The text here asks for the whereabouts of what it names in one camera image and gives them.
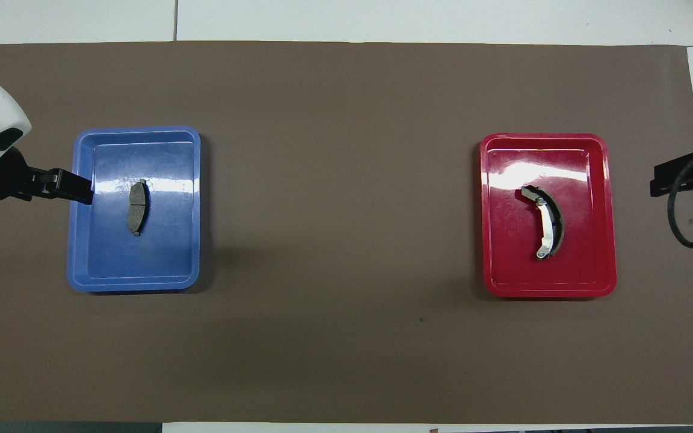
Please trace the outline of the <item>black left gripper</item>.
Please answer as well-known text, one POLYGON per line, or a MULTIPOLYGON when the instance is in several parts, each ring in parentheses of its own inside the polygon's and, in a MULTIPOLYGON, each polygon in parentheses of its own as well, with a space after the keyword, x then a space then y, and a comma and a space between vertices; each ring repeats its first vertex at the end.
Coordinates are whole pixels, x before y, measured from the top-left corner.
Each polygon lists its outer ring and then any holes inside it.
POLYGON ((31 173, 22 153, 11 147, 0 158, 0 201, 9 197, 31 201, 34 195, 91 205, 94 192, 90 180, 64 169, 31 173))

